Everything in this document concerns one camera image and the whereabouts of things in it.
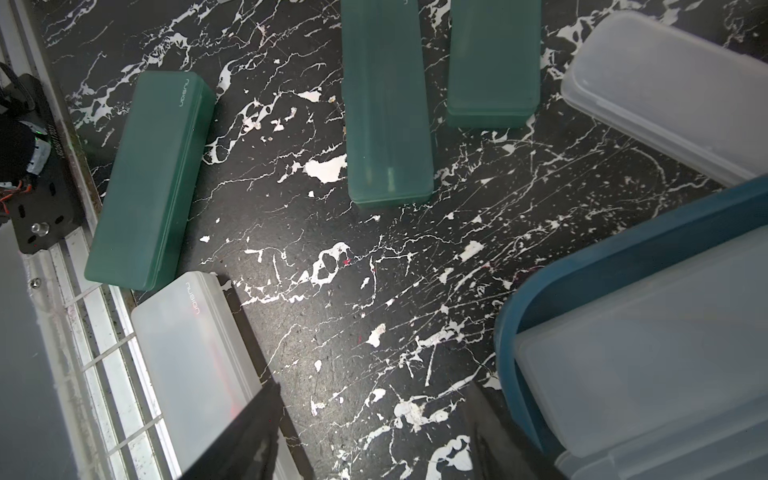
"nusion logo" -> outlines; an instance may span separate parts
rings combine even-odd
[[[184,90],[181,91],[181,99],[179,100],[179,107],[184,106],[184,99],[187,97],[187,85],[190,84],[190,79],[187,79],[187,83],[184,84]]]
[[[200,307],[197,306],[197,301],[194,299],[194,293],[192,293],[192,285],[190,285],[189,282],[187,282],[187,293],[190,296],[190,301],[192,302],[192,310],[194,310],[195,315],[200,315]]]

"plastic container lid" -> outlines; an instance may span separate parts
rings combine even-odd
[[[761,227],[519,333],[562,445],[584,457],[767,394],[766,272]]]
[[[215,104],[192,72],[139,75],[85,278],[133,290],[175,278]]]
[[[342,0],[349,197],[426,202],[435,187],[419,3]]]
[[[261,383],[214,275],[188,272],[131,314],[182,472]],[[275,478],[302,478],[280,434]]]
[[[561,455],[571,480],[763,480],[768,472],[768,396],[705,419],[668,425],[607,452]]]
[[[725,185],[768,173],[768,65],[635,12],[603,20],[566,102]]]
[[[448,125],[522,127],[539,103],[540,0],[453,0]]]

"frosted plastic box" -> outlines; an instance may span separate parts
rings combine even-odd
[[[183,472],[259,392],[259,377],[214,275],[185,273],[131,319]],[[274,478],[302,478],[282,433]]]
[[[562,81],[573,107],[727,186],[768,173],[768,65],[634,12],[603,20]]]
[[[768,394],[766,272],[761,227],[519,333],[562,445],[585,457]]]
[[[677,422],[607,452],[555,463],[571,480],[763,480],[768,396],[704,419]]]

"electrical wires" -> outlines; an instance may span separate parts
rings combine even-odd
[[[11,198],[16,194],[28,194],[32,190],[32,185],[28,184],[27,187],[24,187],[24,182],[19,181],[18,186],[16,188],[8,189],[8,188],[0,188],[0,206],[2,206],[2,213],[5,215],[11,215],[11,211],[8,209],[8,205],[5,204],[8,200],[11,200]]]

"black metal bracket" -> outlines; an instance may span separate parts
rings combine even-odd
[[[54,246],[78,228],[84,214],[42,84],[29,74],[18,79],[35,99],[35,109],[16,120],[42,124],[51,144],[48,163],[33,182],[33,189],[26,194],[14,195],[6,202],[18,249],[33,254]]]

